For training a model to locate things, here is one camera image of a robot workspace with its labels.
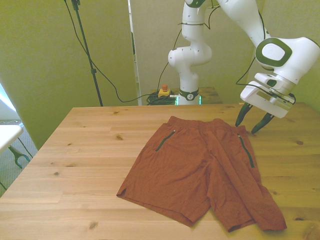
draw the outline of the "rust-colored shorts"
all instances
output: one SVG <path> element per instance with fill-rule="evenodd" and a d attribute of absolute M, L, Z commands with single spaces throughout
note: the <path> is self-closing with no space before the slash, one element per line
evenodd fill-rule
<path fill-rule="evenodd" d="M 212 207 L 231 232 L 286 229 L 262 185 L 244 126 L 172 116 L 146 143 L 117 196 L 192 226 Z"/>

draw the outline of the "zipper pocket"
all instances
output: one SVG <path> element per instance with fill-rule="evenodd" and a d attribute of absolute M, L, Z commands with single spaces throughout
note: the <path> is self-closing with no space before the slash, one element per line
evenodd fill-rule
<path fill-rule="evenodd" d="M 170 133 L 169 136 L 165 137 L 155 151 L 158 152 L 159 149 L 162 147 L 162 145 L 165 143 L 165 141 L 166 141 L 167 139 L 169 139 L 175 132 L 176 132 L 176 130 L 173 130 L 173 132 Z"/>
<path fill-rule="evenodd" d="M 248 155 L 248 157 L 249 157 L 251 167 L 252 167 L 252 168 L 254 168 L 254 167 L 255 167 L 255 165 L 254 165 L 254 161 L 253 161 L 253 159 L 252 159 L 252 157 L 251 157 L 250 152 L 248 151 L 248 149 L 246 149 L 246 146 L 245 146 L 244 140 L 242 139 L 242 137 L 241 137 L 239 134 L 238 134 L 238 137 L 240 138 L 240 141 L 241 141 L 242 147 L 244 148 L 244 150 L 245 150 L 246 154 L 247 154 L 247 155 Z"/>

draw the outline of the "light stand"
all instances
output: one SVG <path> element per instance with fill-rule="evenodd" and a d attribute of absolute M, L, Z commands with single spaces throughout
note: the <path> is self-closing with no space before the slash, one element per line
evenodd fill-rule
<path fill-rule="evenodd" d="M 73 9 L 75 10 L 76 16 L 78 18 L 78 22 L 79 22 L 79 26 L 80 26 L 80 29 L 81 29 L 82 38 L 83 38 L 83 42 L 84 42 L 84 46 L 85 46 L 85 51 L 86 51 L 86 54 L 87 54 L 88 59 L 89 59 L 89 63 L 90 63 L 90 67 L 91 67 L 91 73 L 92 73 L 92 76 L 93 76 L 96 92 L 98 94 L 100 106 L 103 107 L 104 105 L 102 103 L 102 99 L 101 99 L 101 95 L 100 95 L 100 91 L 99 91 L 99 87 L 98 87 L 98 82 L 97 82 L 97 78 L 96 78 L 97 70 L 93 67 L 93 63 L 92 63 L 92 60 L 91 60 L 91 57 L 90 57 L 90 53 L 89 53 L 89 49 L 88 49 L 88 45 L 87 45 L 87 41 L 86 41 L 86 37 L 85 37 L 85 32 L 84 32 L 84 29 L 82 27 L 80 15 L 79 15 L 78 5 L 80 5 L 80 0 L 71 0 L 71 2 L 72 2 Z"/>

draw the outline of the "wood grain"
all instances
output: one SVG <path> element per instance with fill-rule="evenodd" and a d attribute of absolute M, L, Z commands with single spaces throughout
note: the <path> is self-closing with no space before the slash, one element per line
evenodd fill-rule
<path fill-rule="evenodd" d="M 195 226 L 116 197 L 141 149 L 170 116 L 234 125 L 241 105 L 73 108 L 0 198 L 0 239 L 318 240 L 320 115 L 297 103 L 255 135 L 248 133 L 262 183 L 288 228 L 253 224 L 228 233 L 210 209 Z M 248 132 L 265 113 L 245 117 Z"/>

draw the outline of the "waistband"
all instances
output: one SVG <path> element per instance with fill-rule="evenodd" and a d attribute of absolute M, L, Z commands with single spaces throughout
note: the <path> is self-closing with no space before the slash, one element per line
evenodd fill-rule
<path fill-rule="evenodd" d="M 177 118 L 175 116 L 171 116 L 168 124 L 175 125 L 177 127 L 183 128 L 196 128 L 200 131 L 205 130 L 225 130 L 237 134 L 246 134 L 247 130 L 245 126 L 230 126 L 228 123 L 223 121 L 220 118 L 215 118 L 212 121 L 200 121 L 200 120 L 184 120 Z"/>

